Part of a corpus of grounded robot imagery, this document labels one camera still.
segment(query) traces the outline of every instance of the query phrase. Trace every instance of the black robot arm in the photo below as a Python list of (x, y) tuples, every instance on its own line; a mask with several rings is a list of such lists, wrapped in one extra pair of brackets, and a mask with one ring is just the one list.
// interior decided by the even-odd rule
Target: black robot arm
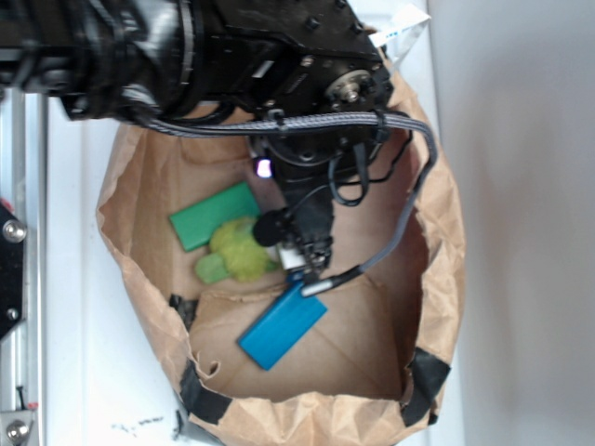
[[(259, 225), (277, 237), (257, 238), (295, 246), (310, 284), (331, 258), (333, 200), (365, 196), (388, 128), (435, 149), (387, 112), (390, 74), (345, 0), (0, 0), (0, 29), (0, 90), (59, 97), (71, 119), (250, 136), (287, 201)], [(201, 101), (219, 107), (185, 119)], [(221, 125), (235, 107), (255, 121)], [(346, 201), (355, 175), (362, 197)]]

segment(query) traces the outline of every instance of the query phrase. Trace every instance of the green plush toy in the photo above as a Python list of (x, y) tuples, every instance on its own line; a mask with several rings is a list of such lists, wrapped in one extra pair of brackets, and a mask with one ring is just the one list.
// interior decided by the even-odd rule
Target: green plush toy
[(206, 284), (233, 277), (238, 282), (253, 282), (265, 272), (275, 270), (265, 248), (252, 235), (256, 219), (243, 216), (221, 225), (211, 237), (211, 254), (202, 257), (194, 267)]

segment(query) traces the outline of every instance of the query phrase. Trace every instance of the brown paper bag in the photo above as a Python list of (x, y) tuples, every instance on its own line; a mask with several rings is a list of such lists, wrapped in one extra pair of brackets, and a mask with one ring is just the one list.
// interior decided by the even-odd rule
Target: brown paper bag
[[(426, 121), (408, 85), (398, 75), (393, 83), (392, 108)], [(405, 138), (393, 132), (372, 177), (385, 173)], [(426, 157), (415, 135), (390, 181), (375, 185), (357, 208), (336, 206), (329, 274), (386, 243)], [(253, 175), (243, 138), (180, 139), (122, 126), (99, 198), (102, 236), (191, 421), (238, 446), (388, 446), (434, 421), (464, 292), (460, 202), (443, 153), (400, 246), (366, 277), (321, 295), (327, 314), (269, 372), (236, 341), (283, 291), (284, 275), (205, 286), (192, 272), (205, 249), (185, 253), (168, 221), (242, 180), (263, 212), (280, 206), (270, 180)], [(198, 300), (190, 329), (168, 305), (171, 295)]]

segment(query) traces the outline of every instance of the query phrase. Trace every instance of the green block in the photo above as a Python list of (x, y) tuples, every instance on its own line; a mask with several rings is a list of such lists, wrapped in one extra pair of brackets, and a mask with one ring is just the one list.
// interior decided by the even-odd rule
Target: green block
[(259, 216), (260, 209), (245, 182), (236, 184), (169, 216), (184, 250), (206, 245), (223, 223), (241, 216)]

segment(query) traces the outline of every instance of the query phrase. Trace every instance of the blue block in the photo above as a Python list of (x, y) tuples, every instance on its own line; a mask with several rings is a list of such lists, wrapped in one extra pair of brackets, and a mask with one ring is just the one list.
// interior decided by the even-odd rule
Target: blue block
[(289, 288), (238, 340), (264, 370), (270, 370), (326, 313), (316, 296), (301, 295), (302, 286), (297, 282)]

